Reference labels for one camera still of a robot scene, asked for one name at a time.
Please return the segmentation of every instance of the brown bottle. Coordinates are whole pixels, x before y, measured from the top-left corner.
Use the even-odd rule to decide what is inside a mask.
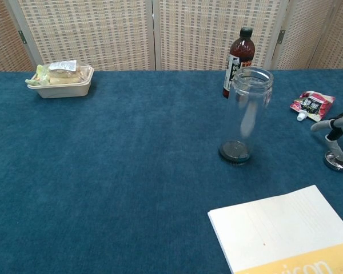
[[[222,90],[222,94],[226,98],[229,97],[230,85],[236,71],[241,67],[248,67],[252,64],[256,51],[253,41],[250,40],[252,32],[253,29],[251,27],[242,27],[240,30],[240,38],[231,45],[224,89]]]

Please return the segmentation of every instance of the plastic bag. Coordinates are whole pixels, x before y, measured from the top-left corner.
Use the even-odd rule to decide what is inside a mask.
[[[89,76],[89,67],[76,60],[38,65],[35,77],[25,82],[33,86],[81,83]]]

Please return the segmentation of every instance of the clear tumbler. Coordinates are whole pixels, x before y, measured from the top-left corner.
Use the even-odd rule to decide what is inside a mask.
[[[226,111],[225,135],[219,148],[227,161],[240,165],[251,156],[262,114],[272,95],[273,75],[261,68],[243,67],[235,74]]]

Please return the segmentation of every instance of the book cover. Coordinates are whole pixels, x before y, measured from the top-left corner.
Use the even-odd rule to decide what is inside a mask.
[[[343,221],[316,186],[208,215],[232,273],[343,274]]]

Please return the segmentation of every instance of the takeout food container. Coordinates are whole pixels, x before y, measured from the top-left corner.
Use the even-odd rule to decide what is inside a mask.
[[[72,84],[49,84],[44,86],[34,86],[28,84],[28,88],[36,90],[37,93],[42,98],[63,98],[63,97],[75,97],[75,96],[85,96],[87,95],[91,78],[93,77],[94,69],[91,66],[84,66],[82,69],[85,69],[87,72],[87,78],[80,83]]]

